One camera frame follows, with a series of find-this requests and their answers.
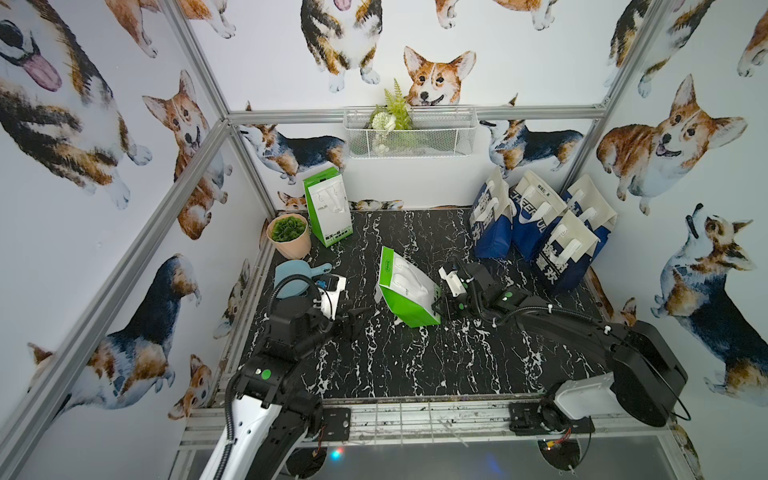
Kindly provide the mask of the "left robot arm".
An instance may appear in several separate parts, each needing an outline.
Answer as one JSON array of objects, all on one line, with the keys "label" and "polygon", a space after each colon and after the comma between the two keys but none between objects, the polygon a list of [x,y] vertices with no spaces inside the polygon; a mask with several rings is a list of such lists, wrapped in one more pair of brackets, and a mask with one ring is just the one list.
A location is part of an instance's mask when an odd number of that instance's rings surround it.
[{"label": "left robot arm", "polygon": [[270,304],[254,354],[225,389],[225,429],[201,477],[277,479],[296,445],[323,430],[302,364],[331,340],[355,341],[371,317],[371,308],[339,312],[323,293]]}]

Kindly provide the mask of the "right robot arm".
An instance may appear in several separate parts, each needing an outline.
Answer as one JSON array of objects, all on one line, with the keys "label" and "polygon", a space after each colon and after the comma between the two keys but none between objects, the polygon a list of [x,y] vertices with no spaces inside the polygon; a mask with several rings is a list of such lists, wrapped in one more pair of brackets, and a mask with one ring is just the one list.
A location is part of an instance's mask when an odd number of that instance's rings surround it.
[{"label": "right robot arm", "polygon": [[439,269],[448,290],[433,305],[441,315],[462,314],[497,327],[536,334],[574,348],[606,373],[555,382],[511,430],[566,433],[587,418],[626,414],[664,427],[675,417],[688,375],[652,325],[605,322],[555,306],[515,284],[502,285],[480,263],[448,261]]}]

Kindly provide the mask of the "green white takeout bag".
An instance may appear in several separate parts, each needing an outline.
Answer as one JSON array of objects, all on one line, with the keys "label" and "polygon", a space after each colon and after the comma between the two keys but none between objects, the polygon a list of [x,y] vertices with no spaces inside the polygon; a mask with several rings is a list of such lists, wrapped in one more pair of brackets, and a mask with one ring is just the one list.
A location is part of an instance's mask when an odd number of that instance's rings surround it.
[{"label": "green white takeout bag", "polygon": [[353,233],[351,211],[341,173],[328,168],[304,180],[312,233],[323,246]]}]

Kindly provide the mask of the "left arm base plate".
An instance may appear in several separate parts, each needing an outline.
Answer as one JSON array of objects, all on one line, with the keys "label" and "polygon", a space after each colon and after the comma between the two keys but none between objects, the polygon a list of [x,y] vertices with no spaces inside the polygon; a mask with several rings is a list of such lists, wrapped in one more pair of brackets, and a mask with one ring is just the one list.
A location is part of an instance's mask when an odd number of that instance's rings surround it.
[{"label": "left arm base plate", "polygon": [[324,408],[320,423],[311,439],[316,442],[343,442],[350,438],[352,410],[350,408]]}]

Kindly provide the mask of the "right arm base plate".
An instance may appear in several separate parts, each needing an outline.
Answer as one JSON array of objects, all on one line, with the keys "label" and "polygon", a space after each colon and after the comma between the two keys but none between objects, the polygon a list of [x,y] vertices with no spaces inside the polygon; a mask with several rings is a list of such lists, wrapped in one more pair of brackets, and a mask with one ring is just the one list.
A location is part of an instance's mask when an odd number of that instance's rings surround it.
[{"label": "right arm base plate", "polygon": [[540,402],[512,402],[508,405],[509,430],[518,436],[541,436],[594,433],[589,417],[579,420],[568,418],[553,405]]}]

